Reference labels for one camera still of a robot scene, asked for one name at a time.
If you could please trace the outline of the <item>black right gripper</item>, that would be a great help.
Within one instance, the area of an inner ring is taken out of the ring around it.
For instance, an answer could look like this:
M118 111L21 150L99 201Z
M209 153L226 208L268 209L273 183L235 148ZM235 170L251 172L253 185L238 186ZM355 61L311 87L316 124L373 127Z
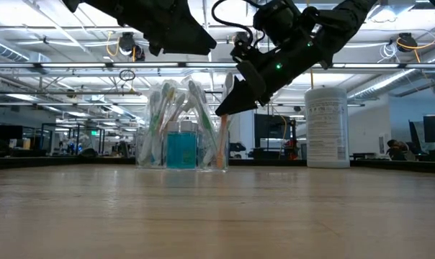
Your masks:
M272 0L257 6L253 27L274 47L260 51L255 40L236 40L231 57L243 77L226 76L228 94L215 110L219 117L265 105L273 94L318 62L322 51L312 30L323 26L322 11L309 6L300 11L289 0Z

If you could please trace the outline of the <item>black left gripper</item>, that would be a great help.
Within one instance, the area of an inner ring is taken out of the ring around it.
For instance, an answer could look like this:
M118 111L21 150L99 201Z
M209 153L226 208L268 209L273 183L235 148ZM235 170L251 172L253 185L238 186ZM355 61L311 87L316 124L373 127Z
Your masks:
M71 12L88 4L143 33L149 51L208 55L217 42L187 11L187 0L62 0Z

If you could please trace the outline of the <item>white building column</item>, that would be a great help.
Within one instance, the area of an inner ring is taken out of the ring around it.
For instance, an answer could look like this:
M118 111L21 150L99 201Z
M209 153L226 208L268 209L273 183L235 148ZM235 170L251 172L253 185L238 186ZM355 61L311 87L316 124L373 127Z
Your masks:
M246 148L238 154L242 159L248 159L248 153L254 148L254 110L234 114L229 133L231 143L239 142Z

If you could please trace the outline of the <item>black equipment cabinet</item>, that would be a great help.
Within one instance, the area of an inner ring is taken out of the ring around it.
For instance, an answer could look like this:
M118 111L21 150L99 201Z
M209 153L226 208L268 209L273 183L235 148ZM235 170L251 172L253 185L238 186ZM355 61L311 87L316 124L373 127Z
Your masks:
M297 160L296 121L281 115L254 116L255 160Z

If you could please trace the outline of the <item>white wipes canister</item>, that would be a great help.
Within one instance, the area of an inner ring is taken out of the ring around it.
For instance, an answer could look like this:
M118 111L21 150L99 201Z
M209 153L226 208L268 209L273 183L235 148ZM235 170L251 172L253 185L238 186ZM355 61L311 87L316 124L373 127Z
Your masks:
M348 102L343 88L305 94L307 166L349 168Z

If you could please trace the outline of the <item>long ceiling light bar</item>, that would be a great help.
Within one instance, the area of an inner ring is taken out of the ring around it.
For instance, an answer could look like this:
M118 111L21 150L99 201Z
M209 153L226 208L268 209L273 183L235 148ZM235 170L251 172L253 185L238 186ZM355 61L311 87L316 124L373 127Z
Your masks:
M0 63L0 68L236 68L235 63ZM338 69L435 69L435 63L334 63Z

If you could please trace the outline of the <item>clear acrylic organizer box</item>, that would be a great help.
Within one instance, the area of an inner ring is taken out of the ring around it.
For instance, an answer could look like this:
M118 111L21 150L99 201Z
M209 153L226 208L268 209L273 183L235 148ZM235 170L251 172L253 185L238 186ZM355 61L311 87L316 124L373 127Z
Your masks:
M167 131L156 135L148 129L139 129L135 162L139 168L172 171L226 171L229 166L228 156L218 158L199 131Z

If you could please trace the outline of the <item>person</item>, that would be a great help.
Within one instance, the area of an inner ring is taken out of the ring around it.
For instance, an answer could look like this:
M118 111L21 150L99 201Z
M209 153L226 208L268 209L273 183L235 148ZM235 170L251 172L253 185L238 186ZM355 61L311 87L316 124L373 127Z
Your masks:
M394 161L416 161L414 148L410 142L402 142L399 140L389 140L387 142L388 149L386 154Z

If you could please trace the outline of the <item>silver ventilation duct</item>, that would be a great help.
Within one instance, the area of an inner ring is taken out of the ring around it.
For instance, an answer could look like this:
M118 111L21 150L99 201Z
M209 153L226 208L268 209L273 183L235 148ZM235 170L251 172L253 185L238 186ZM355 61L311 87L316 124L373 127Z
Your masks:
M0 40L0 56L17 63L47 63L51 59L38 52L27 51Z
M409 83L423 76L423 70L435 68L435 50L430 51L421 59L421 63L407 63L398 66L396 72L373 78L357 86L348 93L348 101L371 99L387 93L400 84Z

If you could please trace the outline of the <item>black aluminium table frame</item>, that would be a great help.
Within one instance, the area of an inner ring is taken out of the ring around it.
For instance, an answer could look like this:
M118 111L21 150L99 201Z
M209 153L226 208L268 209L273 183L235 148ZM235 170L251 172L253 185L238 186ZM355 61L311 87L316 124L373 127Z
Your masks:
M42 158L0 158L0 169L32 168L57 165L135 165L134 158L82 158L42 157ZM305 160L229 160L229 166L275 166L306 167ZM351 168L376 168L383 170L435 173L435 162L389 161L389 160L351 160Z

